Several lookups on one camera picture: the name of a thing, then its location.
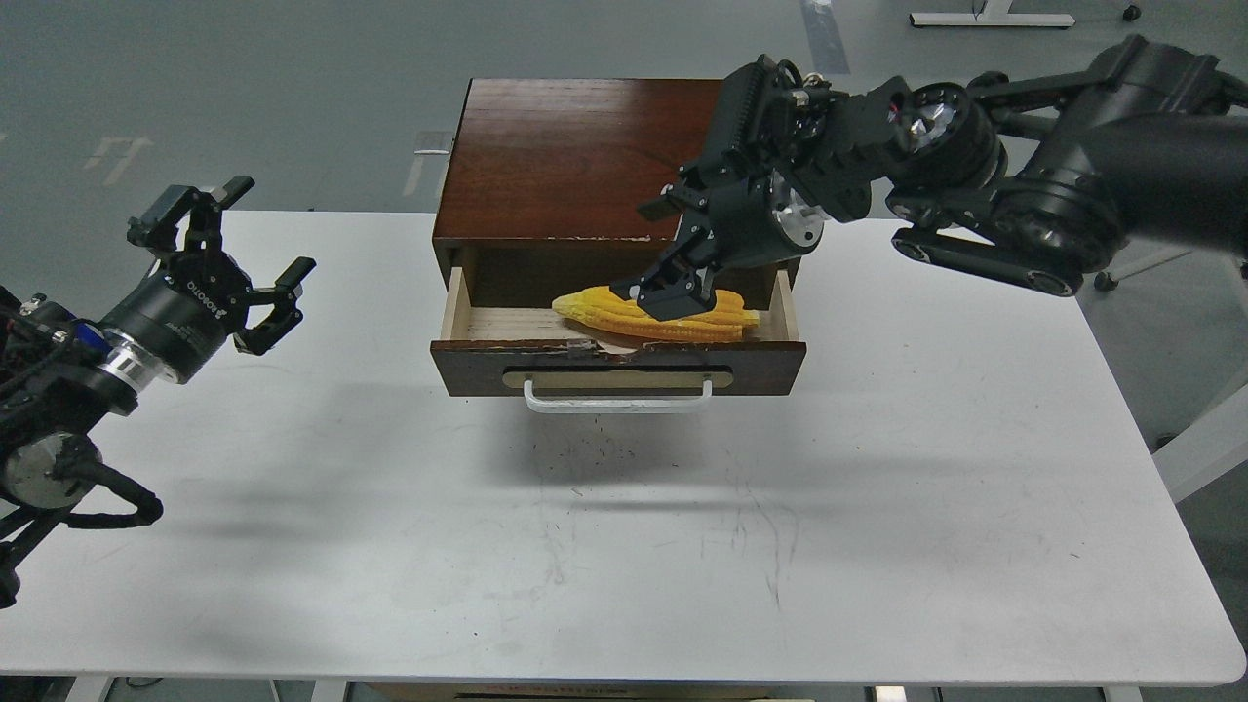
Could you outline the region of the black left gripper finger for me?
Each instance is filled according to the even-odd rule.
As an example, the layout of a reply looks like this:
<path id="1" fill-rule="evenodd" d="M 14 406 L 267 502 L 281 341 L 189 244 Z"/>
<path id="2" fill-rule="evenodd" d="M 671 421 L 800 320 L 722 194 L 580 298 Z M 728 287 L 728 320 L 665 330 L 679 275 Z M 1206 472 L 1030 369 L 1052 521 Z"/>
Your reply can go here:
<path id="1" fill-rule="evenodd" d="M 223 254 L 223 214 L 251 189 L 255 179 L 235 176 L 213 191 L 171 185 L 139 217 L 129 219 L 129 244 L 152 256 Z"/>
<path id="2" fill-rule="evenodd" d="M 316 259 L 296 257 L 268 289 L 248 289 L 245 292 L 233 294 L 233 305 L 242 314 L 240 329 L 233 334 L 233 345 L 237 351 L 263 356 L 281 339 L 285 339 L 286 334 L 292 332 L 295 326 L 302 324 L 303 314 L 297 307 L 302 294 L 300 285 L 314 270 L 316 265 Z M 246 312 L 250 309 L 263 306 L 271 307 L 270 314 L 261 324 L 246 329 Z"/>

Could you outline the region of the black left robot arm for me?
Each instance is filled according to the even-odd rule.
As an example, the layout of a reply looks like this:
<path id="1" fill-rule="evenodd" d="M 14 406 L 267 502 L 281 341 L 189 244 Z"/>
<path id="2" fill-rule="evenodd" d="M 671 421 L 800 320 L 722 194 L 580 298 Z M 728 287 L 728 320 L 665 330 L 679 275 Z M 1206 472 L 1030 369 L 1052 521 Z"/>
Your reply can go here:
<path id="1" fill-rule="evenodd" d="M 166 189 L 129 221 L 129 244 L 154 265 L 101 320 L 36 294 L 2 292 L 2 606 L 17 602 L 17 565 L 57 527 L 126 530 L 156 523 L 161 498 L 107 466 L 90 431 L 129 416 L 156 378 L 190 381 L 227 339 L 261 356 L 302 321 L 301 256 L 276 284 L 255 286 L 223 251 L 223 214 L 255 187 L 245 175 L 213 191 Z"/>

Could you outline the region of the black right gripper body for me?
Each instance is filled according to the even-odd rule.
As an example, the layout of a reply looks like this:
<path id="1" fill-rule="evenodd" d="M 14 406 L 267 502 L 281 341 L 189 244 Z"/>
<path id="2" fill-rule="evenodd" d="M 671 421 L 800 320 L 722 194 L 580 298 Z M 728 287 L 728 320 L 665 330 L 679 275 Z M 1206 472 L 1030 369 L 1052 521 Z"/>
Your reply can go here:
<path id="1" fill-rule="evenodd" d="M 723 79 L 701 152 L 678 169 L 676 241 L 686 269 L 750 269 L 820 244 L 825 215 L 778 172 L 770 150 L 768 111 L 794 87 L 792 62 L 766 55 Z"/>

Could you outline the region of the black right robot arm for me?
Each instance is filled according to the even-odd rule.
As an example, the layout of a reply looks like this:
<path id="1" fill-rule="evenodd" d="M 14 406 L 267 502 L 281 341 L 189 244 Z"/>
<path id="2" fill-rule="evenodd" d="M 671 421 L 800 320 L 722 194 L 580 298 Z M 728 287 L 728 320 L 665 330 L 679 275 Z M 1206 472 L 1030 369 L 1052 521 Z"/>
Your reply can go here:
<path id="1" fill-rule="evenodd" d="M 1078 294 L 1136 240 L 1246 256 L 1246 82 L 1213 55 L 1131 35 L 1088 67 L 1012 81 L 837 92 L 787 59 L 721 82 L 701 152 L 641 204 L 679 220 L 641 276 L 610 285 L 659 321 L 713 310 L 715 276 L 811 254 L 871 186 L 919 262 Z"/>

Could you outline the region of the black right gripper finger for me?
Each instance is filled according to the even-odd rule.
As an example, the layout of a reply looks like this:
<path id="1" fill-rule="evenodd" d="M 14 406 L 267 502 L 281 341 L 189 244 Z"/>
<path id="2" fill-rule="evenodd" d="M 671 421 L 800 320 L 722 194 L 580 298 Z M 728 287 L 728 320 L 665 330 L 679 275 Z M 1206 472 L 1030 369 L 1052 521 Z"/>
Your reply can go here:
<path id="1" fill-rule="evenodd" d="M 641 276 L 607 285 L 661 324 L 709 314 L 718 306 L 714 279 L 721 244 L 714 234 L 681 234 Z"/>
<path id="2" fill-rule="evenodd" d="M 705 190 L 690 185 L 665 185 L 656 197 L 638 205 L 638 214 L 649 222 L 671 216 L 681 217 L 686 210 L 701 212 L 705 209 Z"/>

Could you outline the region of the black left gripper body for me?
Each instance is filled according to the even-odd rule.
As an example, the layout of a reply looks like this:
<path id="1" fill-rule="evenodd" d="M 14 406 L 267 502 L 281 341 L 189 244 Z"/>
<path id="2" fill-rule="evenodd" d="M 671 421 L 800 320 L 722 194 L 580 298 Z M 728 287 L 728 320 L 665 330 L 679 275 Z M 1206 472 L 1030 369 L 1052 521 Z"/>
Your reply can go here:
<path id="1" fill-rule="evenodd" d="M 245 327 L 245 306 L 230 299 L 252 287 L 228 254 L 173 254 L 104 316 L 102 327 L 139 344 L 183 385 Z"/>

